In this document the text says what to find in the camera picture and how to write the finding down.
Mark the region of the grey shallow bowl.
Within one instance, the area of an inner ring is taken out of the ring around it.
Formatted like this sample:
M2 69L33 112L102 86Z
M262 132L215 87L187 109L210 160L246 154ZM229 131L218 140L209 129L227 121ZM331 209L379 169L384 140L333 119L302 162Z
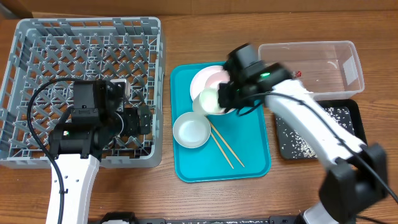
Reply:
M211 126L202 114L187 112L180 115L173 125L173 137L178 144L186 148L198 148L210 137Z

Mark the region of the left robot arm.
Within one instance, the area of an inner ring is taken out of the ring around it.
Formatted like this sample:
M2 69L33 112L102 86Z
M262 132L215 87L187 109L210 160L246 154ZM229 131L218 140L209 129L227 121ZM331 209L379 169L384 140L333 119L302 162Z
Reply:
M130 83L75 81L73 106L69 107L49 134L49 153L55 158L52 178L63 184L63 212L55 216L55 197L50 198L47 223L86 223L95 177L103 149L116 137L151 132L148 106L127 108Z

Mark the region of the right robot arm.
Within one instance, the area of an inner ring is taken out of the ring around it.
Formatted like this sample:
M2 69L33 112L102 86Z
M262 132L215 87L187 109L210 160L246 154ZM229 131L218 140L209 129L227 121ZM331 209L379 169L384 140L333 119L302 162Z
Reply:
M386 152L368 146L333 120L294 74L279 63L266 65L252 45L228 54L229 82L220 84L218 104L226 111L265 105L310 145L326 170L320 201L304 211L304 223L349 223L392 193Z

